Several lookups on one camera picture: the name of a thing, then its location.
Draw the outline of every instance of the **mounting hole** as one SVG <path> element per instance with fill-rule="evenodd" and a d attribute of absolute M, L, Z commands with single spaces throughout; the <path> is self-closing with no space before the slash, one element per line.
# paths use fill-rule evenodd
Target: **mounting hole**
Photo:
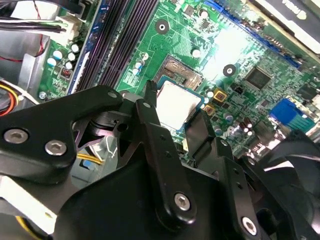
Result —
<path fill-rule="evenodd" d="M 240 184 L 240 182 L 237 182 L 237 183 L 236 183 L 236 186 L 237 186 L 239 189 L 241 189 L 241 190 L 244 189 L 244 187 Z"/>
<path fill-rule="evenodd" d="M 129 128 L 128 124 L 120 123 L 119 126 L 116 129 L 118 129 L 118 131 L 120 133 L 122 133 L 122 132 L 128 130 L 128 128 Z"/>
<path fill-rule="evenodd" d="M 163 30 L 166 29 L 166 26 L 165 26 L 164 24 L 160 24 L 159 29 L 160 29 L 161 31 L 163 31 Z"/>
<path fill-rule="evenodd" d="M 112 92 L 112 91 L 109 91 L 108 92 L 108 95 L 110 96 L 110 97 L 112 97 L 112 98 L 117 98 L 117 94 L 115 94 L 114 92 Z"/>
<path fill-rule="evenodd" d="M 167 158 L 172 158 L 171 153 L 168 152 L 168 151 L 166 151 L 166 152 L 164 153 L 164 155 L 165 155 Z"/>

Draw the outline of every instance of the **black bracket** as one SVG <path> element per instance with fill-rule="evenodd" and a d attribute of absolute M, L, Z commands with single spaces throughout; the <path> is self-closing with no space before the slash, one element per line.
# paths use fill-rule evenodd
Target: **black bracket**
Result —
<path fill-rule="evenodd" d="M 93 116 L 117 110 L 122 102 L 112 88 L 97 86 L 1 117 L 0 173 L 41 184 L 65 180 L 76 159 L 75 139 L 81 134 L 74 123 L 81 120 L 87 125 Z M 16 144 L 5 140 L 6 132 L 12 129 L 23 130 L 26 141 Z M 52 140 L 63 143 L 65 153 L 49 154 L 45 146 Z"/>

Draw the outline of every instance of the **integrated circuit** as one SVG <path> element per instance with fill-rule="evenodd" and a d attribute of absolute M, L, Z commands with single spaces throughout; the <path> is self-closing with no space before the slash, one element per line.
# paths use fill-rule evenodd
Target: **integrated circuit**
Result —
<path fill-rule="evenodd" d="M 192 90 L 196 90 L 202 83 L 202 77 L 181 61 L 168 55 L 154 78 L 157 83 L 162 76 L 168 76 L 176 83 Z"/>
<path fill-rule="evenodd" d="M 249 72 L 245 80 L 251 86 L 261 90 L 269 83 L 271 76 L 266 74 L 262 69 L 255 67 Z"/>
<path fill-rule="evenodd" d="M 312 100 L 318 93 L 314 87 L 304 84 L 298 90 L 297 94 L 301 95 L 301 97 L 305 100 Z"/>

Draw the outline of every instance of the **chip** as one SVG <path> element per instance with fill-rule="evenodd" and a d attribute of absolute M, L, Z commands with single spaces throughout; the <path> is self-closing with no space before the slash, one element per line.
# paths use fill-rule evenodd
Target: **chip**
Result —
<path fill-rule="evenodd" d="M 195 9 L 190 5 L 187 5 L 187 7 L 184 9 L 184 13 L 190 17 L 194 14 L 194 12 L 195 12 Z"/>
<path fill-rule="evenodd" d="M 227 94 L 221 90 L 220 88 L 216 88 L 214 91 L 213 91 L 213 99 L 223 103 L 226 98 L 227 98 Z"/>
<path fill-rule="evenodd" d="M 258 67 L 252 69 L 245 80 L 253 87 L 261 90 L 269 83 L 271 77 Z"/>
<path fill-rule="evenodd" d="M 212 116 L 216 112 L 215 107 L 211 106 L 210 104 L 205 105 L 203 110 L 206 111 L 206 114 L 208 114 L 208 116 Z"/>
<path fill-rule="evenodd" d="M 304 84 L 297 92 L 301 97 L 305 100 L 312 100 L 317 95 L 317 90 L 309 86 L 308 84 Z"/>
<path fill-rule="evenodd" d="M 180 131 L 201 105 L 204 98 L 199 94 L 175 83 L 163 76 L 157 84 L 159 89 L 156 100 L 156 112 L 162 124 Z"/>

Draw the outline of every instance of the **silver screw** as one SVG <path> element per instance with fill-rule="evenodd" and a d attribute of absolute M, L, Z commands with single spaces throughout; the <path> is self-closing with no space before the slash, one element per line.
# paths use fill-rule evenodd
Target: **silver screw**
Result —
<path fill-rule="evenodd" d="M 227 143 L 225 140 L 223 140 L 223 139 L 221 139 L 221 143 L 222 143 L 224 146 L 228 146 L 228 143 Z"/>
<path fill-rule="evenodd" d="M 62 141 L 52 140 L 44 146 L 45 151 L 52 156 L 62 156 L 67 151 L 67 146 Z"/>
<path fill-rule="evenodd" d="M 47 96 L 47 93 L 45 93 L 44 91 L 39 92 L 39 99 L 45 100 Z"/>
<path fill-rule="evenodd" d="M 257 228 L 255 224 L 251 221 L 250 218 L 248 217 L 243 217 L 242 218 L 242 225 L 244 228 L 253 236 L 257 235 Z"/>
<path fill-rule="evenodd" d="M 190 209 L 190 201 L 182 193 L 177 193 L 174 196 L 174 202 L 182 211 L 188 211 Z"/>
<path fill-rule="evenodd" d="M 253 166 L 256 165 L 255 160 L 253 160 L 252 158 L 248 158 L 248 162 Z"/>
<path fill-rule="evenodd" d="M 147 107 L 147 108 L 151 108 L 151 106 L 150 106 L 149 103 L 144 102 L 143 105 L 144 105 L 145 107 Z"/>
<path fill-rule="evenodd" d="M 10 129 L 4 133 L 4 140 L 11 144 L 22 144 L 27 141 L 29 135 L 21 129 Z"/>
<path fill-rule="evenodd" d="M 109 95 L 110 97 L 114 98 L 114 99 L 117 98 L 117 94 L 115 94 L 115 93 L 112 92 L 112 91 L 109 91 L 109 92 L 108 92 L 108 95 Z"/>

